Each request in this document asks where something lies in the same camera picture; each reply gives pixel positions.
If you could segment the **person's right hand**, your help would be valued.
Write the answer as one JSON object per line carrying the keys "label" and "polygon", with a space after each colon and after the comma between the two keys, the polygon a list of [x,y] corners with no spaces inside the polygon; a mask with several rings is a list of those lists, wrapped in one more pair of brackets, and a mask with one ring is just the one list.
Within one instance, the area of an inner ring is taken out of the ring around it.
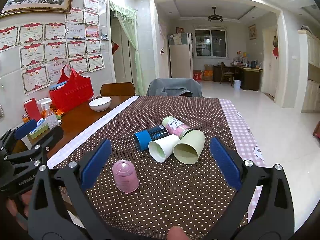
{"label": "person's right hand", "polygon": [[169,229],[167,240],[191,240],[184,230],[179,226],[173,226]]}

